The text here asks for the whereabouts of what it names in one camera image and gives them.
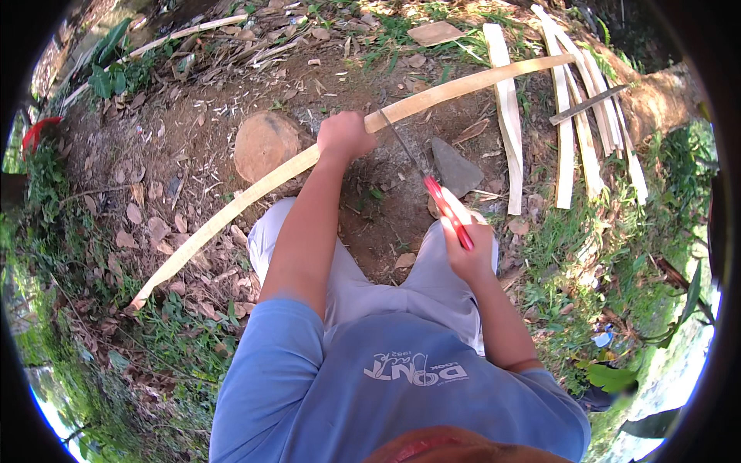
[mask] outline person's chin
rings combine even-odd
[[[388,442],[363,463],[519,463],[567,462],[559,456],[526,445],[492,442],[477,433],[455,426],[412,430]]]

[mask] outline right hand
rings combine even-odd
[[[448,247],[448,261],[453,272],[471,288],[490,283],[492,279],[496,279],[491,268],[494,231],[486,223],[477,223],[471,212],[447,188],[442,189],[442,195],[473,241],[472,250],[464,249],[450,219],[445,216],[440,218],[445,244]]]
[[[337,161],[346,167],[372,151],[376,137],[365,131],[365,118],[359,111],[342,111],[322,122],[316,137],[319,160]]]

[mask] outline round wooden stump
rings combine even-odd
[[[234,144],[234,164],[239,175],[255,183],[313,143],[289,118],[259,111],[242,123]]]

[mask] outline light gray pants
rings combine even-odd
[[[255,223],[247,238],[250,263],[260,284],[265,281],[278,232],[295,200],[295,197],[283,198],[275,203]],[[495,271],[498,255],[499,245],[494,240],[491,264]],[[368,281],[337,239],[327,288],[325,346],[331,342],[337,325],[389,312],[408,312],[441,324],[455,331],[461,341],[483,352],[476,299],[448,263],[440,221],[430,226],[409,277],[398,287]]]

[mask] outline blue t-shirt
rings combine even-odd
[[[590,428],[542,369],[495,367],[409,313],[340,325],[289,300],[258,304],[216,403],[212,462],[361,462],[409,430],[449,424],[579,461]]]

